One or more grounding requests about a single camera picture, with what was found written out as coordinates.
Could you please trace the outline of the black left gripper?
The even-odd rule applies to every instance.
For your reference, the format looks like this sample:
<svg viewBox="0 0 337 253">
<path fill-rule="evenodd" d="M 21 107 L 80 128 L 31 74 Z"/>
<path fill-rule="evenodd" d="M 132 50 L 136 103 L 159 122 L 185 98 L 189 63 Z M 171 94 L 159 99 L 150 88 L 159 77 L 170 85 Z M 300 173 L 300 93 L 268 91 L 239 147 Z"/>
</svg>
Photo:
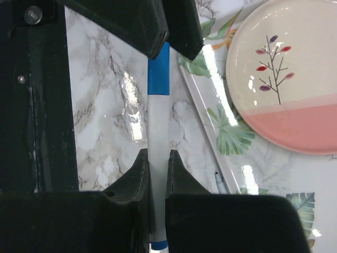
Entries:
<svg viewBox="0 0 337 253">
<path fill-rule="evenodd" d="M 1 191 L 78 191 L 65 8 L 1 1 Z"/>
</svg>

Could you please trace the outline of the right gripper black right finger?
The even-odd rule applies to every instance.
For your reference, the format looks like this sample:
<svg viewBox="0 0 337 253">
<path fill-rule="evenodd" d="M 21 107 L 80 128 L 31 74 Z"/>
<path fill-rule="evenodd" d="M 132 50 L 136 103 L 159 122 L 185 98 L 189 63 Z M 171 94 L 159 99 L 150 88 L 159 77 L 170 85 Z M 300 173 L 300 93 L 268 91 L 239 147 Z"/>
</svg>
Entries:
<svg viewBox="0 0 337 253">
<path fill-rule="evenodd" d="M 165 199 L 170 252 L 309 252 L 291 203 L 273 195 L 212 194 L 170 153 Z"/>
</svg>

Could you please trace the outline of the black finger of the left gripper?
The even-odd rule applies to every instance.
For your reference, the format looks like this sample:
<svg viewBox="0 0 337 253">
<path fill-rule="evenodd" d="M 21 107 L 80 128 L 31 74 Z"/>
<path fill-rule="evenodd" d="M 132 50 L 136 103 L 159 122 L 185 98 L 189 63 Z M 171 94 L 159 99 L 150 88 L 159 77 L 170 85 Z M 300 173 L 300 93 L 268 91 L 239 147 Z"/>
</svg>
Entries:
<svg viewBox="0 0 337 253">
<path fill-rule="evenodd" d="M 63 0 L 150 59 L 158 56 L 169 36 L 163 4 L 153 0 Z"/>
<path fill-rule="evenodd" d="M 203 35 L 194 0 L 162 0 L 168 25 L 168 43 L 194 60 L 203 47 Z"/>
</svg>

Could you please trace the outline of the white marker blue cap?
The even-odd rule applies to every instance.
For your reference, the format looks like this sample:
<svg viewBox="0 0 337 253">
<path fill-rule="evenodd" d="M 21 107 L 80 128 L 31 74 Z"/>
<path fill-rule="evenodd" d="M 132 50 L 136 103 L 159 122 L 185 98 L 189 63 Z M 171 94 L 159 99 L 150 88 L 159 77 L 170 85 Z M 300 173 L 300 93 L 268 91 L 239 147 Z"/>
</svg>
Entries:
<svg viewBox="0 0 337 253">
<path fill-rule="evenodd" d="M 218 172 L 215 172 L 214 176 L 219 194 L 229 194 L 230 192 L 228 191 L 222 176 Z"/>
<path fill-rule="evenodd" d="M 164 43 L 147 67 L 147 151 L 151 175 L 151 249 L 167 248 L 165 194 L 170 157 L 170 45 Z"/>
</svg>

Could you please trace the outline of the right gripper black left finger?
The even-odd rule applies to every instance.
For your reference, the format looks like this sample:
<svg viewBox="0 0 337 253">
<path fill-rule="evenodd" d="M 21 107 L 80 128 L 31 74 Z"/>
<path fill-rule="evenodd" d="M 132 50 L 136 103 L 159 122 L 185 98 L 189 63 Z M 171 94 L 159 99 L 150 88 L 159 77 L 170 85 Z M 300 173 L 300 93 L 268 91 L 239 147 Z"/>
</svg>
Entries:
<svg viewBox="0 0 337 253">
<path fill-rule="evenodd" d="M 2 193 L 1 252 L 148 252 L 149 164 L 103 191 Z"/>
</svg>

